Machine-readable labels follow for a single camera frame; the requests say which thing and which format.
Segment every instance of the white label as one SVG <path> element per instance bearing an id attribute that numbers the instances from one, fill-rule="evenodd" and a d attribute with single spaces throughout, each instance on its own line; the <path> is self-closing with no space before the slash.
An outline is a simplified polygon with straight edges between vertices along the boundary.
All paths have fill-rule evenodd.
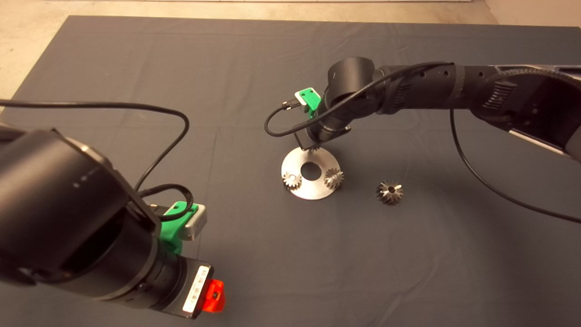
<path id="1" fill-rule="evenodd" d="M 188 297 L 185 299 L 184 307 L 182 308 L 185 312 L 193 313 L 195 310 L 196 303 L 198 303 L 200 293 L 202 292 L 204 282 L 206 281 L 209 272 L 210 267 L 208 266 L 200 266 L 198 269 L 198 273 L 193 279 L 192 287 L 189 289 Z"/>

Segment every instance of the gear hole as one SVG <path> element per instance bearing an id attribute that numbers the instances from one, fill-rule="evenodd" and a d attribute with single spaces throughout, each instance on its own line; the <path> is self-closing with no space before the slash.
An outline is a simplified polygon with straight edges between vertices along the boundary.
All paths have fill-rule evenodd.
<path id="1" fill-rule="evenodd" d="M 300 173 L 306 180 L 317 180 L 322 174 L 321 167 L 312 161 L 305 162 L 300 168 Z"/>

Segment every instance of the dark gray mat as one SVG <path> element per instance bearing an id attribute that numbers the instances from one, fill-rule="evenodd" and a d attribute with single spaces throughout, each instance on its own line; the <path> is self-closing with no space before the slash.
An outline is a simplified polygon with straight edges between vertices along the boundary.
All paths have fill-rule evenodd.
<path id="1" fill-rule="evenodd" d="M 265 116 L 349 56 L 379 65 L 581 64 L 578 28 L 70 17 L 15 98 L 138 101 L 179 109 L 192 131 L 146 185 L 180 182 L 209 210 L 201 248 L 227 287 L 222 314 L 190 322 L 47 286 L 0 286 L 5 326 L 578 326 L 581 226 L 520 209 L 480 185 L 454 149 L 447 112 L 353 123 L 329 143 L 344 188 L 317 202 L 285 191 L 292 137 Z M 303 116 L 281 115 L 273 128 Z M 57 127 L 135 182 L 178 133 L 154 113 L 7 109 L 16 126 Z M 581 215 L 581 169 L 459 114 L 467 155 L 512 195 Z M 404 184 L 381 205 L 382 179 Z M 169 204 L 176 194 L 154 198 Z"/>

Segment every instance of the spur gear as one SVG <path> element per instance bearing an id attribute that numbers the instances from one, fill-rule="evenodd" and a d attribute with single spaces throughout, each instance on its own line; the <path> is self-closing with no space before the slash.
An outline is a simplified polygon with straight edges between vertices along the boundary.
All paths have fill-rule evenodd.
<path id="1" fill-rule="evenodd" d="M 325 172 L 325 185 L 332 190 L 337 189 L 344 179 L 345 174 L 337 168 L 331 168 Z"/>
<path id="2" fill-rule="evenodd" d="M 300 174 L 295 175 L 289 172 L 286 172 L 282 177 L 282 182 L 285 183 L 285 186 L 290 190 L 295 190 L 300 187 L 303 178 Z"/>
<path id="3" fill-rule="evenodd" d="M 384 180 L 377 187 L 377 197 L 384 204 L 397 204 L 403 197 L 403 186 L 389 184 L 387 180 Z"/>

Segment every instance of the circular metal plate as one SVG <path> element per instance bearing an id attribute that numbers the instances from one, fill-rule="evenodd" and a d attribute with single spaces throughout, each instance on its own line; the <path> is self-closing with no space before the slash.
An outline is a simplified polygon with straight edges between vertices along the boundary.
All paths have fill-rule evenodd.
<path id="1" fill-rule="evenodd" d="M 301 148 L 296 148 L 289 152 L 282 161 L 281 177 L 286 172 L 298 176 L 301 167 L 307 162 L 312 162 L 319 166 L 321 176 L 317 180 L 308 180 L 303 177 L 300 187 L 290 190 L 290 192 L 305 200 L 319 200 L 330 196 L 335 190 L 325 185 L 325 172 L 331 168 L 340 169 L 340 167 L 337 159 L 323 148 L 316 151 L 303 151 Z"/>

